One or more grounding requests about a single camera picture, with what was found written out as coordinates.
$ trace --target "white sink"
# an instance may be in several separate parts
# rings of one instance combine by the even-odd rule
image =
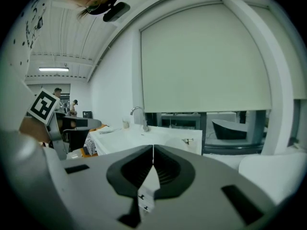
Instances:
[[[101,134],[103,128],[90,132],[98,155],[123,151],[142,145],[165,145],[201,155],[201,130],[184,130],[149,126],[144,132],[142,125],[130,124],[128,129],[120,129]],[[189,145],[182,139],[193,139]]]

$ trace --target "ceiling light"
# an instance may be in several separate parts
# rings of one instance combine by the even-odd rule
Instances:
[[[40,67],[40,71],[69,71],[68,67]]]

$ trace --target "cap brim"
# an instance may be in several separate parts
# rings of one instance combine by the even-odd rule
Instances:
[[[107,3],[100,4],[98,9],[89,12],[89,14],[102,14],[113,7],[117,0],[109,0]]]

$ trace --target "black and white square marker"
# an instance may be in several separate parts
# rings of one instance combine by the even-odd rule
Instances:
[[[48,124],[49,119],[59,103],[59,98],[51,94],[45,89],[41,89],[37,94],[34,103],[28,110],[33,117]]]

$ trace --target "faucet spout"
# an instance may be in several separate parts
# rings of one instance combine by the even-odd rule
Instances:
[[[143,108],[141,108],[141,107],[139,107],[139,106],[134,107],[134,108],[131,110],[130,115],[132,116],[133,113],[134,113],[134,111],[137,110],[137,109],[141,109],[142,112],[143,112],[143,117],[144,117],[143,130],[144,130],[145,132],[148,132],[148,131],[149,131],[149,127],[148,127],[148,125],[147,125],[147,121],[146,121],[146,117],[145,117],[145,111],[144,111]]]

